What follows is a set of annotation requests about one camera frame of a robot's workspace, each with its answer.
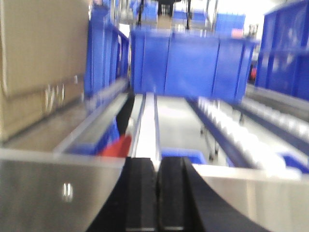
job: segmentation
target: metal side rail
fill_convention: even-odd
[[[293,128],[291,126],[291,129],[297,131],[298,135],[289,131],[290,119],[282,120],[281,122],[283,117],[278,111],[272,112],[271,108],[266,109],[259,106],[252,109],[248,104],[232,104],[231,106],[309,156],[309,140],[307,137],[302,137],[301,129],[297,130],[296,120],[294,120],[294,125]]]
[[[103,89],[92,98],[86,100],[85,105],[88,109],[89,116],[54,148],[53,152],[55,155],[66,152],[70,153],[74,144],[78,146],[78,144],[93,144],[97,142],[125,103],[127,94],[121,95],[121,93],[127,86],[127,79],[119,79],[113,85]],[[111,106],[113,102],[115,103],[116,109],[113,109]]]
[[[246,97],[309,122],[309,102],[248,84]]]
[[[220,147],[226,153],[226,155],[231,159],[236,167],[243,168],[255,168],[250,162],[248,162],[244,157],[242,152],[229,141],[229,139],[220,132],[220,130],[209,120],[209,118],[204,114],[204,112],[199,108],[198,102],[193,100],[187,100],[189,105],[192,107],[193,111],[202,121],[207,130],[213,135],[215,140],[219,143]]]

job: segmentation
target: conveyor leg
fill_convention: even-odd
[[[244,122],[245,122],[245,118],[244,118],[244,116],[243,116],[243,113],[240,113],[239,124],[240,124],[240,125],[243,125]]]

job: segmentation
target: blue storage bin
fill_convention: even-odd
[[[302,164],[295,157],[288,153],[283,153],[281,156],[284,158],[285,164],[287,167],[294,167],[299,169],[302,173],[309,173],[309,167]]]
[[[181,148],[162,148],[161,156],[164,157],[188,157],[192,163],[207,164],[202,152]]]
[[[220,35],[230,36],[233,29],[243,29],[245,19],[245,15],[217,14],[215,32]]]
[[[205,23],[207,19],[207,14],[205,12],[194,11],[192,16],[192,21]]]
[[[186,20],[187,13],[184,11],[174,11],[173,12],[173,20]]]
[[[132,6],[134,18],[137,19],[139,15],[140,2],[135,2]],[[144,9],[141,15],[142,20],[153,20],[156,21],[158,12],[157,1],[146,1],[144,3]]]
[[[219,40],[197,36],[175,36],[169,45],[165,94],[211,96]]]
[[[308,36],[309,0],[268,13],[255,85],[309,100]]]
[[[164,94],[169,32],[136,30],[132,40],[132,85],[134,92]]]
[[[84,77],[84,92],[87,96],[109,86],[119,74],[127,72],[129,39],[105,20],[108,15],[109,10],[103,7],[95,8],[91,14]]]
[[[242,99],[255,43],[140,29],[131,41],[134,92]]]

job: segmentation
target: red object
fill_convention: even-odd
[[[256,68],[252,68],[251,70],[251,80],[255,80],[256,78]]]
[[[99,152],[98,156],[125,158],[129,153],[131,140],[130,135],[121,135],[117,141]]]

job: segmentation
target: cardboard box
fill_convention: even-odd
[[[1,1],[0,141],[81,95],[88,4]]]

